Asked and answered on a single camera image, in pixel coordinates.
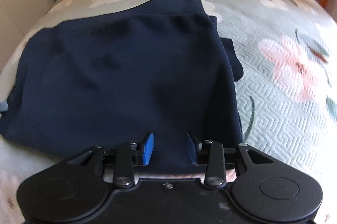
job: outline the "bed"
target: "bed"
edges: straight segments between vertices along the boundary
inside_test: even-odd
[[[0,100],[14,85],[29,38],[62,21],[114,13],[149,0],[59,0],[32,27],[0,75]],[[233,39],[244,77],[236,83],[244,141],[313,176],[324,200],[317,223],[334,223],[332,181],[336,143],[336,22],[314,0],[201,0],[217,17],[221,37]],[[0,223],[23,219],[19,183],[58,158],[0,137]]]

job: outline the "quilted bedspread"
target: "quilted bedspread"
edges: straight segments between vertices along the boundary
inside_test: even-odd
[[[29,38],[64,20],[113,13],[149,0],[59,0],[25,36],[0,75],[0,101],[14,85]],[[201,0],[217,17],[221,37],[233,39],[244,68],[236,84],[244,140],[313,176],[324,200],[317,223],[336,223],[333,182],[337,24],[314,0]],[[0,138],[0,223],[23,221],[19,183],[58,159]]]

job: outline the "navy blue fabric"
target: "navy blue fabric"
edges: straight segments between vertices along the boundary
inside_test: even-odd
[[[189,171],[186,132],[242,142],[232,46],[227,54],[200,0],[151,0],[42,29],[21,56],[1,135],[68,157],[153,132],[153,170]]]
[[[217,27],[217,19],[215,16],[210,16],[215,27]],[[228,60],[230,61],[230,67],[233,72],[234,81],[238,82],[243,77],[243,67],[237,58],[234,50],[233,40],[228,38],[220,38],[222,45],[226,51]]]

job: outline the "floral bedspread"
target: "floral bedspread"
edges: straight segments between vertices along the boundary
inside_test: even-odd
[[[149,0],[59,0],[20,43],[0,75],[0,101],[11,90],[28,39],[64,20],[118,12]],[[324,201],[317,223],[336,223],[332,178],[336,143],[337,24],[314,0],[201,0],[232,38],[244,68],[236,84],[245,141],[316,178]],[[19,224],[15,191],[57,159],[0,138],[0,223]]]

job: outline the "pink flower print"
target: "pink flower print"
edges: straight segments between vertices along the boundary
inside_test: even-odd
[[[317,63],[308,59],[303,47],[289,37],[282,37],[280,43],[264,39],[258,47],[275,64],[273,80],[287,97],[297,102],[313,99],[325,105],[326,74]]]
[[[22,224],[24,218],[16,201],[16,190],[19,187],[17,177],[9,177],[5,170],[0,170],[0,213],[3,211],[10,224]]]

